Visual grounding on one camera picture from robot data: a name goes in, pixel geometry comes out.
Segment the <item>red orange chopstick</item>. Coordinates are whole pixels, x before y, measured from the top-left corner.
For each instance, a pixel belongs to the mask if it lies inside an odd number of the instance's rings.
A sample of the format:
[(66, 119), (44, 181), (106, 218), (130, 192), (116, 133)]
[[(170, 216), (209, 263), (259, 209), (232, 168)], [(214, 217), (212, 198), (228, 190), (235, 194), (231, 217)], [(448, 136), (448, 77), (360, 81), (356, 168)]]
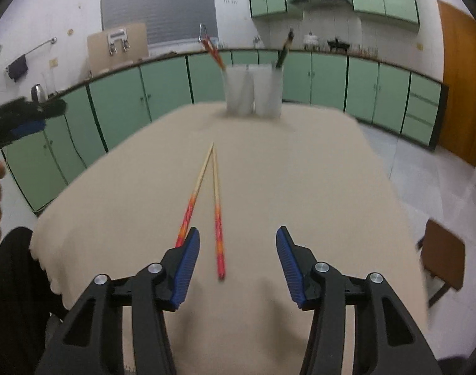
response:
[(183, 216), (183, 221), (182, 221), (180, 229), (178, 231), (178, 237), (177, 237), (177, 240), (176, 240), (176, 243), (175, 243), (176, 247), (183, 246), (184, 240), (185, 240), (186, 235), (188, 233), (189, 223), (190, 223), (190, 220), (191, 220), (194, 208), (195, 208), (195, 203), (197, 201), (197, 197), (198, 197), (200, 189), (201, 189), (202, 181), (204, 179), (204, 175), (206, 173), (207, 166), (209, 164), (210, 158), (211, 158), (212, 153), (213, 153), (213, 147), (214, 147), (214, 143), (212, 142), (210, 144), (210, 147), (209, 147), (208, 151), (207, 151), (207, 155), (206, 155), (206, 157), (204, 159), (204, 162), (201, 166), (200, 172), (198, 173), (198, 176), (197, 176), (197, 179), (196, 179), (196, 182), (195, 182), (195, 188), (192, 191), (191, 196), (189, 198), (189, 202), (188, 202), (187, 208), (185, 210), (185, 214)]
[(216, 239), (216, 258), (217, 258), (217, 270), (218, 279), (220, 281), (225, 280), (225, 259), (223, 248), (223, 227), (222, 227), (222, 213), (220, 202), (220, 187), (219, 187), (219, 175), (218, 175), (218, 156), (217, 148), (213, 147), (212, 153), (213, 160), (213, 191), (214, 191), (214, 228)]

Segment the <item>red-tipped wooden chopstick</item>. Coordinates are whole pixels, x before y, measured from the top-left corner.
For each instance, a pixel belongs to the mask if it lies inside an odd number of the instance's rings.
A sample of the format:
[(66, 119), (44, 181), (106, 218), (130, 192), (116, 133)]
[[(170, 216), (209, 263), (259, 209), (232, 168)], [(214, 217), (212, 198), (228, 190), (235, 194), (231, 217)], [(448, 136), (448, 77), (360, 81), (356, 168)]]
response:
[(220, 56), (218, 49), (213, 45), (212, 41), (208, 37), (201, 37), (200, 43), (201, 45), (204, 46), (206, 51), (213, 57), (214, 61), (219, 66), (219, 68), (222, 71), (225, 71), (226, 64), (224, 63), (222, 57)]

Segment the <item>black chopstick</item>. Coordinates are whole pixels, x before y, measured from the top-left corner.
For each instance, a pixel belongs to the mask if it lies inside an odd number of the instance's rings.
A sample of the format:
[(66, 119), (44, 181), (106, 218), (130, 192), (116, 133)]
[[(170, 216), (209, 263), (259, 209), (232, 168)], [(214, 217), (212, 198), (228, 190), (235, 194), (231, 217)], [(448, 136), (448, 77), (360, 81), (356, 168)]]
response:
[(287, 39), (283, 44), (282, 50), (280, 51), (280, 53), (278, 55), (278, 60), (275, 64), (276, 69), (281, 69), (283, 67), (283, 62), (286, 59), (286, 56), (289, 52), (289, 49), (290, 49), (290, 47), (293, 43), (294, 37), (295, 37), (294, 30), (290, 29), (289, 33), (288, 33), (288, 36), (287, 36)]

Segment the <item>electric kettle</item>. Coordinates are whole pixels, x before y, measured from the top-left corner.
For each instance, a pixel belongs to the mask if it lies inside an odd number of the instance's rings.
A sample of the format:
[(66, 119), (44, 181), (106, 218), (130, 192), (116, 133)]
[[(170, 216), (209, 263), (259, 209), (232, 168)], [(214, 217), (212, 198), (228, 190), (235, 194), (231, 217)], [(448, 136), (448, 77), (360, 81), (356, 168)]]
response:
[(47, 100), (45, 89), (41, 84), (35, 84), (34, 86), (32, 86), (31, 99), (34, 103), (36, 102), (38, 104), (42, 104)]

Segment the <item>dark hanging towel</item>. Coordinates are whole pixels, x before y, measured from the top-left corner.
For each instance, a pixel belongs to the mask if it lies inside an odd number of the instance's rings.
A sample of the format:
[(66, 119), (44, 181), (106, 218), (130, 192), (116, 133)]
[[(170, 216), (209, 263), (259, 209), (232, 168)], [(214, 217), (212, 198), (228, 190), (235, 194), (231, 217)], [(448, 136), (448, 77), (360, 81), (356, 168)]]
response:
[(25, 55), (18, 57), (7, 66), (7, 75), (14, 82), (18, 82), (22, 77), (24, 77), (27, 74), (27, 71), (28, 64)]

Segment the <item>brown stool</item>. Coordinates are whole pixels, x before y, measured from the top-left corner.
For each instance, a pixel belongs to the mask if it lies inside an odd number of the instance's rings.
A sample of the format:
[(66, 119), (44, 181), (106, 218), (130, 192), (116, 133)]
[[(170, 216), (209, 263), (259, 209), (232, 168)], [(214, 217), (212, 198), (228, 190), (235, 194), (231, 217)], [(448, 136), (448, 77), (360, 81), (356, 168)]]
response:
[(449, 290), (463, 288), (466, 248), (465, 243), (450, 230), (433, 219), (425, 224), (421, 240), (417, 242), (424, 271), (442, 286), (428, 296), (428, 308), (435, 305)]

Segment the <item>brown wooden board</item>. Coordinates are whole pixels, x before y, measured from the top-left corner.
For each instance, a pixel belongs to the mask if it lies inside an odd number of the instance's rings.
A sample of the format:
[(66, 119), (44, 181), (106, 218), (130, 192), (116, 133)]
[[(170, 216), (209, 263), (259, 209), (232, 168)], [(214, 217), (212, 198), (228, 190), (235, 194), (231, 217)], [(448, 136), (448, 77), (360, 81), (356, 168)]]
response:
[(137, 63), (149, 57), (144, 23), (119, 25), (87, 37), (91, 75)]

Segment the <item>window roller blind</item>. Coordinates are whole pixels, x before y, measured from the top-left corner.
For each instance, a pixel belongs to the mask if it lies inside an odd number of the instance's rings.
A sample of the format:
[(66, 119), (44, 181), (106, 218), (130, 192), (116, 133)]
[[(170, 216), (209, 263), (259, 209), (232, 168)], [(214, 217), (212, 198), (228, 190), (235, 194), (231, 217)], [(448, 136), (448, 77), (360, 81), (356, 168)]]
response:
[(101, 0), (103, 28), (143, 23), (150, 45), (193, 41), (205, 25), (218, 37), (214, 0)]

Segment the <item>beige tablecloth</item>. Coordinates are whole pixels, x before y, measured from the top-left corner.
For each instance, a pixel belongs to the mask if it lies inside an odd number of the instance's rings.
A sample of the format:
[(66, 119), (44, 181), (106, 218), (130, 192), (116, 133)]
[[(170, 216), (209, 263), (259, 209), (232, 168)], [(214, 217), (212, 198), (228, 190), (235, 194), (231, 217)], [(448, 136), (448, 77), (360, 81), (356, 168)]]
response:
[(421, 329), (423, 275), (407, 213), (357, 122), (283, 105), (277, 119), (187, 105), (96, 161), (40, 215), (30, 249), (71, 307), (99, 273), (136, 274), (173, 247), (211, 143), (225, 280), (218, 279), (210, 158), (190, 223), (201, 249), (185, 302), (166, 315), (180, 374), (297, 374), (312, 322), (292, 301), (278, 228), (339, 272), (381, 273)]

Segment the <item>white double utensil holder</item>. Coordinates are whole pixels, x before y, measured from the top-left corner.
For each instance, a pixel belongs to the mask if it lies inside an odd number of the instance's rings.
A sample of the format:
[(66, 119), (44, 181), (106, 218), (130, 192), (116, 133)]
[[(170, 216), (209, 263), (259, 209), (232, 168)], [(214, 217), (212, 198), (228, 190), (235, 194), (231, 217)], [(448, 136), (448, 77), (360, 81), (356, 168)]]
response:
[(226, 111), (236, 117), (281, 115), (283, 69), (272, 63), (227, 66), (222, 71)]

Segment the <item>green lower cabinets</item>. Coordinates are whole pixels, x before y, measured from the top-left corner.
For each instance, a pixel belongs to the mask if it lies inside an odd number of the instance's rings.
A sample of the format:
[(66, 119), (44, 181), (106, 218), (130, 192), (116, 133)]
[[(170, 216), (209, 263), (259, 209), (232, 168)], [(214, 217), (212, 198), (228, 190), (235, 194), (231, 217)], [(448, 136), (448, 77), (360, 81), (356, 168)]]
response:
[[(283, 100), (337, 108), (428, 149), (439, 141), (448, 89), (438, 80), (377, 60), (293, 52)], [(221, 72), (206, 53), (133, 65), (61, 93), (66, 113), (44, 131), (2, 150), (32, 212), (41, 212), (97, 159), (152, 121), (190, 103), (224, 98)]]

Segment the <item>white cooking pot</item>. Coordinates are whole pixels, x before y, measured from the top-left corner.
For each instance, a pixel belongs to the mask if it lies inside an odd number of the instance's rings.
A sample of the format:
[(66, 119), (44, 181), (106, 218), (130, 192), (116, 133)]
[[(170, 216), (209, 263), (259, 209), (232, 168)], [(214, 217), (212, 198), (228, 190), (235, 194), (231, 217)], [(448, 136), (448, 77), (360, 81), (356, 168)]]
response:
[(304, 35), (302, 45), (306, 51), (319, 52), (321, 49), (318, 36), (313, 35), (311, 32)]

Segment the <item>black wok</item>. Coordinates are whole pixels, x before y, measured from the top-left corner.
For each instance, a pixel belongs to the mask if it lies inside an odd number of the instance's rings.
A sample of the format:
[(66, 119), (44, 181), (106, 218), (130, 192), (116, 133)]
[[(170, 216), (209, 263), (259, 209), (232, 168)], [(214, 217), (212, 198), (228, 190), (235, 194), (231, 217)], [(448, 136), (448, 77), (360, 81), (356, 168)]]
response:
[(341, 41), (339, 38), (335, 37), (333, 40), (328, 40), (327, 44), (329, 46), (330, 52), (343, 52), (348, 53), (350, 49), (350, 44), (347, 42)]

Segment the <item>wooden door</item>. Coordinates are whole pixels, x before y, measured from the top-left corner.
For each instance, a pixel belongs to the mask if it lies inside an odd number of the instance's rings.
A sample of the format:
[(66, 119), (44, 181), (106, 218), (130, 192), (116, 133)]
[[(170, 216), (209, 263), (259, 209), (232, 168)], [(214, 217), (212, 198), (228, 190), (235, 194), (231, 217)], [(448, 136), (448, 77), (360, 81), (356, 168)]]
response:
[(439, 144), (476, 165), (476, 21), (439, 1), (443, 32), (443, 82), (449, 87)]

